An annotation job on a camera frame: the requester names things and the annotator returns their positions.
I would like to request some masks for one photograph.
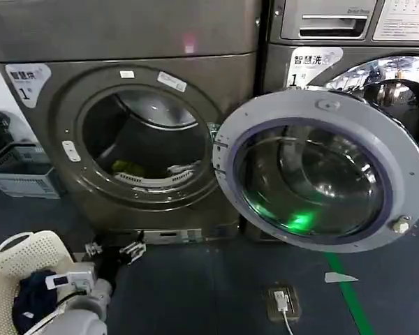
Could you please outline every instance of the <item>gray crate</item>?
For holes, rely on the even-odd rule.
[[[11,197],[59,199],[61,187],[42,148],[11,143],[0,151],[0,189]]]

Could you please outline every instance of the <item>power outlet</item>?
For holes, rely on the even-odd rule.
[[[272,287],[264,289],[264,298],[267,306],[267,316],[272,322],[283,322],[284,316],[278,311],[277,302],[274,299],[274,293],[276,291],[283,291],[285,295],[290,298],[288,304],[287,318],[289,321],[298,321],[301,316],[301,307],[298,300],[295,288],[293,286],[277,283]]]

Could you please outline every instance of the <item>laundry basket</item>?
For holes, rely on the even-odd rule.
[[[24,237],[26,239],[20,243],[4,250],[13,241]],[[18,335],[12,309],[21,279],[41,269],[64,273],[72,264],[70,253],[61,239],[50,231],[23,232],[0,244],[0,335]],[[58,300],[70,292],[71,288],[58,290]]]
[[[0,151],[0,189],[11,197],[59,199],[56,171],[41,147],[11,143]]]

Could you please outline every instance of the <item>white cable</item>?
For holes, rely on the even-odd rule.
[[[278,311],[282,313],[284,316],[284,322],[286,323],[286,328],[289,333],[289,335],[293,335],[291,326],[288,323],[287,319],[287,311],[288,311],[288,303],[290,302],[290,298],[288,295],[284,294],[283,291],[275,291],[274,293],[274,299],[277,301],[277,308]]]
[[[287,331],[288,331],[289,335],[293,335],[291,326],[289,325],[288,320],[287,320],[286,312],[283,312],[282,314],[284,315],[284,322],[286,323],[286,328],[287,328]]]

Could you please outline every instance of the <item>white wall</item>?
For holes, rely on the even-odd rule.
[[[9,92],[0,74],[0,112],[7,114],[10,118],[10,132],[13,134],[14,140],[30,140],[37,142],[36,136],[29,127],[22,111],[15,102],[13,96]]]

